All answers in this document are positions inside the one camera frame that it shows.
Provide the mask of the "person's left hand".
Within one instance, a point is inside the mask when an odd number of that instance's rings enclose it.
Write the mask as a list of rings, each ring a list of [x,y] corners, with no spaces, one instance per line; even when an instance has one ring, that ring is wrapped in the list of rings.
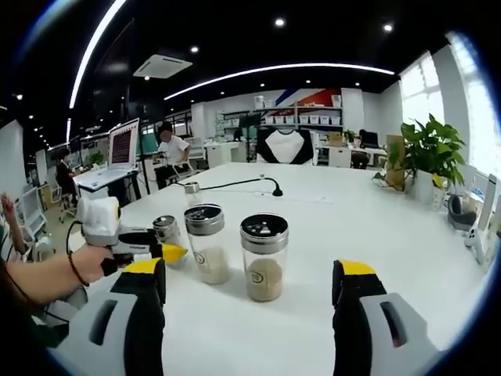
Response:
[[[70,268],[80,285],[88,286],[108,277],[122,266],[109,248],[84,244],[68,256]]]

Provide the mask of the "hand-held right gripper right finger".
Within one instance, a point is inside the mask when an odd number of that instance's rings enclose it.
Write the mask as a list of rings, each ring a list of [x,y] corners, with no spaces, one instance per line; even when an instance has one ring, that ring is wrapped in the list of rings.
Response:
[[[424,375],[440,354],[427,321],[365,263],[333,262],[332,304],[335,375]]]

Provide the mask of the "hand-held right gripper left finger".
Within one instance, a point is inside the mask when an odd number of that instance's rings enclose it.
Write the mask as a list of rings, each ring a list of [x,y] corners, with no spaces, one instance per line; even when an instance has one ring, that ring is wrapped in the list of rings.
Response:
[[[164,260],[133,262],[92,295],[51,353],[72,375],[162,375],[165,298]]]

